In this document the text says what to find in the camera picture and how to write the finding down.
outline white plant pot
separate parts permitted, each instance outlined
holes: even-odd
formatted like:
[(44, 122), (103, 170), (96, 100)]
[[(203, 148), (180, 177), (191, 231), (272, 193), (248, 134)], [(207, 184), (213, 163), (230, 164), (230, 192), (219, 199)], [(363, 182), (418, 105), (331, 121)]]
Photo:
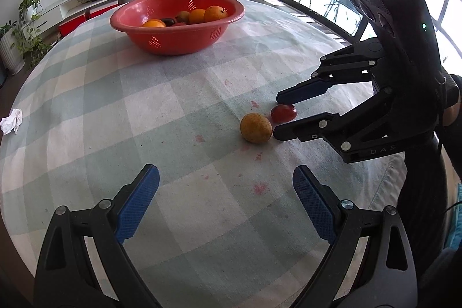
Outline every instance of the white plant pot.
[(16, 46), (16, 39), (13, 36), (13, 29), (10, 29), (0, 40), (0, 56), (3, 64), (12, 73), (17, 74), (24, 67), (24, 59)]
[(32, 17), (37, 13), (37, 7), (30, 6), (26, 14), (24, 15), (24, 18), (26, 20), (26, 23), (29, 24), (32, 21)]

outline potted plant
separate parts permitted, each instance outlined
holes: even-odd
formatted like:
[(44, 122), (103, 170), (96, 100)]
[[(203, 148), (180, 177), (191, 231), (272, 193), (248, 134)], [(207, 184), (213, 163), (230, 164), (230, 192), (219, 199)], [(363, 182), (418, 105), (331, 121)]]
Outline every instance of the potted plant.
[[(27, 19), (28, 9), (33, 6), (35, 12), (31, 16), (31, 20)], [(29, 53), (31, 55), (31, 67), (35, 67), (45, 55), (50, 51), (51, 46), (43, 42), (40, 37), (40, 29), (35, 27), (34, 21), (40, 19), (40, 12), (36, 11), (41, 8), (40, 12), (43, 11), (43, 7), (40, 4), (40, 0), (23, 0), (19, 5), (19, 22), (13, 31), (13, 35), (16, 38), (16, 43), (11, 44), (11, 47), (17, 47), (22, 56)]]
[(12, 74), (17, 74), (24, 67), (22, 54), (15, 48), (16, 41), (13, 37), (13, 32), (16, 25), (16, 21), (12, 23), (10, 20), (0, 27), (0, 55), (3, 64)]

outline green plant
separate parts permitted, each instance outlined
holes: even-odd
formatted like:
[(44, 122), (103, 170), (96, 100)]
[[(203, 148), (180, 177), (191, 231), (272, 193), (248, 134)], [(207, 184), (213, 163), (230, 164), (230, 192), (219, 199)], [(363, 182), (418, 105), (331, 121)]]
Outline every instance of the green plant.
[(8, 33), (8, 31), (9, 31), (10, 29), (15, 28), (17, 23), (18, 23), (17, 21), (14, 21), (14, 22), (12, 23), (11, 20), (10, 20), (10, 21), (9, 21), (8, 23), (6, 23), (5, 25), (1, 26), (1, 27), (0, 27), (0, 40), (1, 40), (1, 38), (2, 38), (5, 34)]
[[(40, 11), (32, 16), (31, 22), (28, 24), (25, 15), (29, 7), (33, 6), (34, 9), (40, 7)], [(23, 0), (18, 8), (19, 23), (15, 26), (13, 35), (16, 38), (16, 47), (19, 52), (24, 56), (26, 53), (31, 55), (31, 67), (36, 66), (45, 55), (50, 51), (51, 46), (43, 42), (42, 38), (38, 35), (40, 29), (36, 28), (33, 23), (40, 19), (40, 13), (43, 7), (40, 0)]]

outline cherry tomato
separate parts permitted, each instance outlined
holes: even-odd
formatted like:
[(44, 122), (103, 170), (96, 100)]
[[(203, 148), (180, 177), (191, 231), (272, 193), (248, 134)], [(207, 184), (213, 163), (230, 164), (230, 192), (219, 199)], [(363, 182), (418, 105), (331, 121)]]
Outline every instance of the cherry tomato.
[(277, 105), (271, 110), (271, 118), (276, 123), (287, 123), (297, 116), (297, 109), (294, 105)]

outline blue gripper pad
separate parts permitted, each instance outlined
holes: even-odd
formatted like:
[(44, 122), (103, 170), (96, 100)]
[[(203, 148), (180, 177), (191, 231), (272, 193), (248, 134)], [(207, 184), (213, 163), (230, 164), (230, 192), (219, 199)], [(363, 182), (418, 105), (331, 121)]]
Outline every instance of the blue gripper pad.
[(325, 82), (320, 78), (310, 79), (295, 87), (283, 90), (276, 96), (278, 103), (294, 104), (309, 98), (320, 96), (332, 87), (330, 82)]
[(321, 194), (300, 167), (294, 170), (292, 182), (295, 192), (303, 208), (308, 213), (311, 222), (313, 222), (319, 237), (333, 245), (337, 237), (334, 231), (334, 215), (324, 202)]
[(147, 207), (159, 188), (159, 183), (159, 170), (157, 167), (152, 166), (119, 211), (117, 231), (115, 233), (115, 238), (119, 244), (122, 244), (125, 239), (129, 239), (135, 234)]

